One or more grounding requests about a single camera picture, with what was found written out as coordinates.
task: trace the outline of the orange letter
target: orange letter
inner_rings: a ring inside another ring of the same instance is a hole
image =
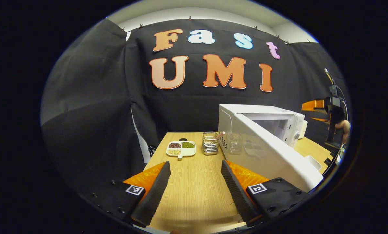
[[[154,34],[156,37],[156,46],[154,47],[154,51],[156,52],[163,49],[172,48],[173,44],[170,44],[168,41],[171,40],[172,42],[176,42],[176,40],[178,40],[178,35],[175,33],[181,34],[183,31],[182,29],[178,28]]]
[[[271,87],[270,81],[270,73],[272,71],[271,66],[261,63],[259,64],[259,67],[262,68],[262,85],[260,86],[260,90],[272,92],[273,88]]]
[[[245,89],[247,87],[244,82],[244,65],[246,60],[234,57],[226,67],[218,55],[204,55],[203,59],[207,61],[207,78],[203,82],[203,86],[217,87],[216,75],[223,87],[227,85],[231,77],[229,86],[234,89]]]
[[[167,62],[166,58],[158,58],[149,62],[152,67],[152,83],[159,89],[175,89],[180,86],[185,79],[185,61],[188,56],[175,56],[172,61],[175,62],[175,78],[166,80],[164,78],[164,65]]]

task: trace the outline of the microwave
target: microwave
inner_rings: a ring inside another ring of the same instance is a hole
[[[303,124],[303,114],[274,106],[220,104],[219,144],[226,160],[309,192],[323,176],[293,149]]]

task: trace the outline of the ceiling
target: ceiling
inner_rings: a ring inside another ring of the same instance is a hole
[[[290,22],[271,9],[249,0],[141,0],[114,12],[108,16],[108,19],[115,24],[120,24],[151,12],[181,7],[200,7],[230,12],[271,28]]]

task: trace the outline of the person's hand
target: person's hand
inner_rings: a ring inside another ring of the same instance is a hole
[[[345,144],[347,142],[347,139],[348,139],[348,134],[350,133],[350,122],[348,122],[348,120],[343,120],[341,122],[339,122],[338,124],[335,125],[335,128],[336,129],[343,129],[343,144]]]

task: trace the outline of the utensil holder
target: utensil holder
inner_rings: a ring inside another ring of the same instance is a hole
[[[219,152],[219,140],[216,137],[218,132],[203,132],[203,153],[213,155]]]

